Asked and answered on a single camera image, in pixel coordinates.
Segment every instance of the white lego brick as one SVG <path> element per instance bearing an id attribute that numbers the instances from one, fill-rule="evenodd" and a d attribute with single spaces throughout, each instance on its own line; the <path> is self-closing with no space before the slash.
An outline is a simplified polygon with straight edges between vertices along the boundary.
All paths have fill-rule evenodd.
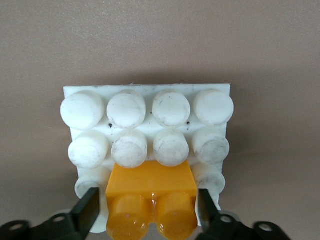
<path id="1" fill-rule="evenodd" d="M 176 166 L 187 159 L 197 186 L 209 189 L 218 203 L 225 186 L 223 160 L 229 153 L 227 122 L 234 110 L 229 84 L 65 86 L 63 90 L 61 116 L 71 131 L 68 153 L 77 166 L 79 197 L 90 186 L 100 187 L 104 194 L 110 175 L 100 173 L 110 173 L 115 161 L 134 168 L 144 160 Z M 97 172 L 95 177 L 89 177 L 91 172 Z M 108 216 L 105 211 L 101 214 L 92 229 L 95 233 L 106 230 Z"/>

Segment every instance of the beige wall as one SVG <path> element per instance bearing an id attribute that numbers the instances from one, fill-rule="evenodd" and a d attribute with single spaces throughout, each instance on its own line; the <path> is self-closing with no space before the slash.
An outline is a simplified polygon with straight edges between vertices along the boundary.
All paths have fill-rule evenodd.
<path id="1" fill-rule="evenodd" d="M 132 82 L 231 83 L 222 208 L 319 239 L 318 0 L 1 0 L 0 225 L 77 201 L 62 87 Z"/>

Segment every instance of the lego stud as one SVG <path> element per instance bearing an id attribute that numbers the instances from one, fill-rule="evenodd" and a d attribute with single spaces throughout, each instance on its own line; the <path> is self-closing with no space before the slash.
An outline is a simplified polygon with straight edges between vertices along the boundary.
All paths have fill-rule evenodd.
<path id="1" fill-rule="evenodd" d="M 226 180 L 216 166 L 198 162 L 191 171 L 198 189 L 208 189 L 211 197 L 218 196 L 224 190 Z"/>
<path id="2" fill-rule="evenodd" d="M 105 104 L 101 97 L 91 91 L 80 91 L 66 97 L 60 107 L 62 120 L 75 130 L 89 130 L 105 114 Z"/>
<path id="3" fill-rule="evenodd" d="M 90 188 L 99 188 L 100 199 L 103 200 L 110 175 L 111 172 L 103 166 L 86 170 L 75 183 L 75 194 L 81 199 Z"/>
<path id="4" fill-rule="evenodd" d="M 164 129 L 154 138 L 153 152 L 160 164 L 174 167 L 187 159 L 189 146 L 182 132 L 176 129 Z"/>
<path id="5" fill-rule="evenodd" d="M 68 155 L 78 168 L 93 169 L 105 159 L 109 149 L 106 137 L 99 131 L 90 130 L 80 134 L 69 146 Z"/>
<path id="6" fill-rule="evenodd" d="M 191 108 L 186 97 L 173 89 L 159 92 L 153 100 L 152 115 L 165 128 L 177 128 L 185 124 Z"/>
<path id="7" fill-rule="evenodd" d="M 185 192 L 174 192 L 157 201 L 157 229 L 169 240 L 187 239 L 198 226 L 195 204 Z"/>
<path id="8" fill-rule="evenodd" d="M 192 147 L 198 160 L 205 164 L 221 163 L 230 150 L 229 142 L 214 127 L 204 127 L 192 137 Z"/>
<path id="9" fill-rule="evenodd" d="M 134 129 L 142 124 L 145 119 L 145 99 L 139 92 L 123 90 L 111 98 L 106 114 L 117 127 Z"/>
<path id="10" fill-rule="evenodd" d="M 114 141 L 111 155 L 124 168 L 136 168 L 147 158 L 148 143 L 145 135 L 135 129 L 124 130 Z"/>
<path id="11" fill-rule="evenodd" d="M 139 195 L 124 195 L 108 203 L 107 233 L 114 240 L 140 240 L 149 230 L 148 204 Z"/>
<path id="12" fill-rule="evenodd" d="M 213 89 L 198 93 L 193 108 L 200 122 L 209 127 L 226 124 L 234 113 L 232 99 L 227 94 Z"/>

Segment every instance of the plastic baseplate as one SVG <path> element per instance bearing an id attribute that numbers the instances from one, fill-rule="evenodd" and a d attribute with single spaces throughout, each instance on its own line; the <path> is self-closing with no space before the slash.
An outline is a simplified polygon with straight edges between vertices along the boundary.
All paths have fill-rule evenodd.
<path id="1" fill-rule="evenodd" d="M 138 130 L 141 133 L 143 133 L 147 139 L 146 161 L 156 161 L 156 157 L 154 154 L 154 139 L 160 131 L 166 129 L 165 127 L 161 126 L 155 120 L 155 117 L 153 116 L 153 101 L 154 101 L 155 96 L 158 93 L 160 93 L 161 91 L 165 91 L 165 90 L 174 90 L 174 91 L 178 91 L 178 92 L 182 93 L 186 97 L 188 102 L 190 103 L 190 107 L 191 107 L 190 108 L 190 115 L 189 115 L 189 118 L 187 119 L 187 121 L 183 125 L 178 126 L 175 129 L 177 129 L 181 133 L 183 133 L 183 135 L 188 143 L 189 153 L 188 153 L 187 161 L 189 162 L 189 165 L 192 169 L 196 164 L 198 164 L 200 162 L 194 152 L 194 149 L 193 149 L 193 144 L 192 144 L 193 136 L 199 130 L 208 127 L 203 122 L 201 122 L 199 120 L 199 118 L 197 117 L 197 115 L 195 114 L 195 109 L 194 109 L 195 98 L 199 93 L 201 93 L 203 91 L 207 91 L 207 90 L 219 91 L 220 93 L 224 93 L 225 95 L 229 96 L 230 95 L 230 88 L 231 88 L 230 84 L 163 84 L 163 85 L 130 84 L 130 85 L 101 85 L 101 86 L 65 86 L 63 88 L 63 91 L 64 91 L 64 97 L 66 99 L 69 96 L 71 96 L 75 93 L 82 92 L 82 91 L 90 91 L 95 94 L 98 94 L 101 97 L 101 99 L 103 100 L 103 104 L 105 106 L 105 109 L 107 109 L 107 105 L 110 102 L 110 100 L 112 99 L 112 97 L 114 97 L 115 95 L 117 95 L 121 91 L 133 90 L 133 91 L 140 93 L 145 100 L 146 114 L 145 114 L 145 118 L 144 118 L 143 122 L 139 126 L 137 126 L 135 128 L 135 130 Z M 221 125 L 215 125 L 213 127 L 211 126 L 211 128 L 215 128 L 216 130 L 218 130 L 222 134 L 222 136 L 224 136 L 224 137 L 226 136 L 227 123 L 224 123 Z M 115 140 L 117 139 L 117 136 L 121 132 L 125 131 L 124 129 L 117 127 L 110 119 L 108 119 L 107 111 L 105 111 L 103 117 L 98 122 L 98 124 L 93 126 L 90 130 L 95 130 L 95 131 L 102 133 L 106 137 L 109 147 L 107 149 L 107 154 L 106 154 L 106 157 L 104 158 L 103 162 L 95 169 L 92 170 L 92 169 L 77 167 L 77 172 L 78 172 L 79 178 L 81 178 L 82 176 L 88 175 L 90 173 L 92 173 L 94 175 L 95 173 L 99 172 L 99 170 L 102 170 L 102 171 L 106 170 L 109 173 L 112 172 L 114 164 L 115 164 L 115 161 L 114 161 L 112 154 L 111 154 L 112 145 L 115 142 Z M 79 135 L 81 135 L 82 133 L 84 133 L 86 131 L 88 131 L 88 129 L 76 130 L 76 129 L 70 128 L 72 141 L 76 140 L 79 137 Z M 206 176 L 206 179 L 205 179 L 206 183 L 205 184 L 206 185 L 211 184 L 212 186 L 214 186 L 214 185 L 217 185 L 217 181 L 219 181 L 218 185 L 220 185 L 221 189 L 218 191 L 221 192 L 225 186 L 225 179 L 222 176 L 223 161 L 212 164 L 211 167 L 214 167 L 214 169 L 217 170 L 216 173 L 219 176 L 217 176 L 217 177 L 208 176 L 208 173 L 204 173 L 204 175 Z M 208 169 L 210 169 L 210 168 L 206 168 L 206 167 L 201 168 L 200 167 L 200 168 L 198 168 L 197 171 L 198 172 L 202 171 L 202 169 L 203 169 L 203 171 L 208 171 Z M 100 187 L 101 187 L 101 182 L 104 182 L 102 188 L 104 190 L 106 190 L 105 188 L 108 184 L 108 180 L 109 180 L 108 177 L 109 176 L 101 176 L 101 179 L 98 179 L 100 177 L 99 173 L 98 173 L 97 175 L 92 176 L 91 181 L 93 181 L 93 182 L 97 181 L 96 186 L 100 186 Z M 89 188 L 89 187 L 96 187 L 96 186 L 89 184 L 87 187 Z M 101 232 L 106 231 L 106 224 L 108 221 L 108 207 L 107 207 L 107 202 L 106 202 L 106 197 L 104 195 L 104 192 L 102 194 L 103 195 L 100 196 L 100 206 L 101 206 L 100 215 L 99 215 L 95 225 L 91 229 L 92 233 L 101 233 Z M 211 197 L 219 208 L 219 205 L 218 205 L 219 194 L 212 194 Z"/>

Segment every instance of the mounting hole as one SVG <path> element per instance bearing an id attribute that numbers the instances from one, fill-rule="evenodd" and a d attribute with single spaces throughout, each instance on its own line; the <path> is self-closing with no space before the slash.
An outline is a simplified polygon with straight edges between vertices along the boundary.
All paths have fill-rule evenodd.
<path id="1" fill-rule="evenodd" d="M 15 231 L 15 230 L 18 230 L 20 228 L 22 228 L 24 225 L 22 223 L 18 223 L 16 225 L 13 225 L 9 228 L 9 231 Z"/>
<path id="2" fill-rule="evenodd" d="M 53 222 L 58 223 L 58 222 L 65 220 L 65 218 L 66 218 L 65 216 L 58 216 L 55 219 L 53 219 Z"/>
<path id="3" fill-rule="evenodd" d="M 259 228 L 261 228 L 263 231 L 266 231 L 266 232 L 272 232 L 272 228 L 265 223 L 261 223 L 259 225 Z"/>
<path id="4" fill-rule="evenodd" d="M 220 219 L 221 219 L 222 222 L 224 222 L 226 224 L 232 223 L 232 219 L 230 217 L 228 217 L 228 216 L 222 216 L 222 217 L 220 217 Z"/>

